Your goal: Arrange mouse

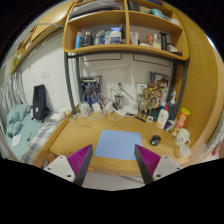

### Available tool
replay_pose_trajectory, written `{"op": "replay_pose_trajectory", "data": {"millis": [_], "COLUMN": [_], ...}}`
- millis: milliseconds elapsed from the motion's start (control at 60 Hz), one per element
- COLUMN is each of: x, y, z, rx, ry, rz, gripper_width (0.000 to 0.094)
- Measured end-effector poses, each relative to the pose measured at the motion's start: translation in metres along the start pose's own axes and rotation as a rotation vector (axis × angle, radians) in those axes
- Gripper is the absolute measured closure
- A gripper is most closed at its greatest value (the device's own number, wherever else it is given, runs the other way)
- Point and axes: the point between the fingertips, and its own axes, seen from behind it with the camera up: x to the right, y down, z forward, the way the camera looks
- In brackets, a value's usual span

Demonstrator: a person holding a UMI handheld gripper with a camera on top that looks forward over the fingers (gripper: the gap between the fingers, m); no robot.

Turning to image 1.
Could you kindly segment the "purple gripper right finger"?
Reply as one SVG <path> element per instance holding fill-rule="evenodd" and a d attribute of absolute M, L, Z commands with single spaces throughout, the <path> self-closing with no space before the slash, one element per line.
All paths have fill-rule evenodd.
<path fill-rule="evenodd" d="M 135 145 L 134 155 L 136 157 L 144 183 L 152 183 L 153 173 L 161 157 L 140 145 Z"/>

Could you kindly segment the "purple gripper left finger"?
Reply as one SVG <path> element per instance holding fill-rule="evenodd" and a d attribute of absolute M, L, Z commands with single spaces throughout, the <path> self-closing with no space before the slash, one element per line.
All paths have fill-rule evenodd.
<path fill-rule="evenodd" d="M 67 157 L 71 169 L 75 174 L 74 183 L 76 185 L 81 186 L 83 184 L 92 156 L 92 145 L 88 145 Z"/>

